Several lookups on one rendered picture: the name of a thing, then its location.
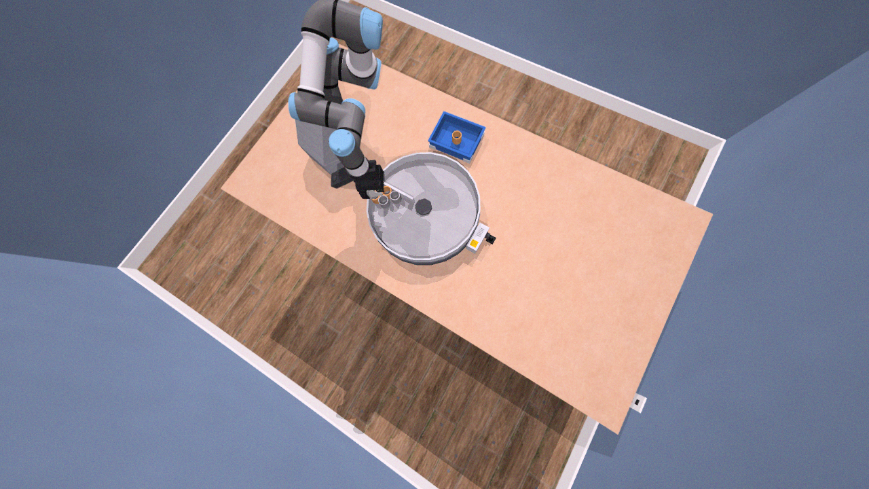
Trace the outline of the grey round turntable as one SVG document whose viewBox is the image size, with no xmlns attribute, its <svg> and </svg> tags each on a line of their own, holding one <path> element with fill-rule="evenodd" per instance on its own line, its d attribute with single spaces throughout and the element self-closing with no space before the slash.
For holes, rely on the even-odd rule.
<svg viewBox="0 0 869 489">
<path fill-rule="evenodd" d="M 480 193 L 464 166 L 432 152 L 412 153 L 383 169 L 383 186 L 401 203 L 383 209 L 367 199 L 367 221 L 387 252 L 410 264 L 438 264 L 465 247 L 476 253 L 482 240 L 493 244 L 489 227 L 478 225 Z M 470 232 L 471 231 L 471 232 Z"/>
</svg>

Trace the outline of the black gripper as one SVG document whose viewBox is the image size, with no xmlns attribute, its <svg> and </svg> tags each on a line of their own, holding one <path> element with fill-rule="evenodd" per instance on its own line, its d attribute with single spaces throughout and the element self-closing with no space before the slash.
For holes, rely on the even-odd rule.
<svg viewBox="0 0 869 489">
<path fill-rule="evenodd" d="M 352 176 L 347 171 L 348 175 L 354 180 L 356 183 L 356 190 L 359 192 L 362 199 L 374 199 L 375 197 L 381 196 L 383 191 L 383 169 L 381 164 L 376 166 L 375 159 L 367 160 L 369 164 L 369 169 L 367 169 L 364 175 L 359 177 Z M 357 180 L 360 179 L 360 180 Z M 370 189 L 369 189 L 370 188 Z M 377 192 L 376 192 L 377 191 Z"/>
</svg>

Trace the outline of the blue crate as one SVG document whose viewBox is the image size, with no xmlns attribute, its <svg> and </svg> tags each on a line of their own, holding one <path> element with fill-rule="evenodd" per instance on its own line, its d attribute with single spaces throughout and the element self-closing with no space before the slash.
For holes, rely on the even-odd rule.
<svg viewBox="0 0 869 489">
<path fill-rule="evenodd" d="M 458 145 L 452 142 L 452 133 L 456 130 L 462 133 L 462 141 Z M 428 139 L 429 147 L 470 164 L 485 130 L 483 125 L 444 111 Z"/>
</svg>

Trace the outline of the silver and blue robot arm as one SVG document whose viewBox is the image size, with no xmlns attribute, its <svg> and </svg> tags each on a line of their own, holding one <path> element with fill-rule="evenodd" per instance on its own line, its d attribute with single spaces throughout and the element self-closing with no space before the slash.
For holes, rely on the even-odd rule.
<svg viewBox="0 0 869 489">
<path fill-rule="evenodd" d="M 289 95 L 289 113 L 293 120 L 336 129 L 329 146 L 344 165 L 331 174 L 330 186 L 336 189 L 356 180 L 347 171 L 359 177 L 369 169 L 360 149 L 365 106 L 344 100 L 338 80 L 377 89 L 382 62 L 372 49 L 381 47 L 382 26 L 381 14 L 341 0 L 318 0 L 302 20 L 300 86 Z"/>
</svg>

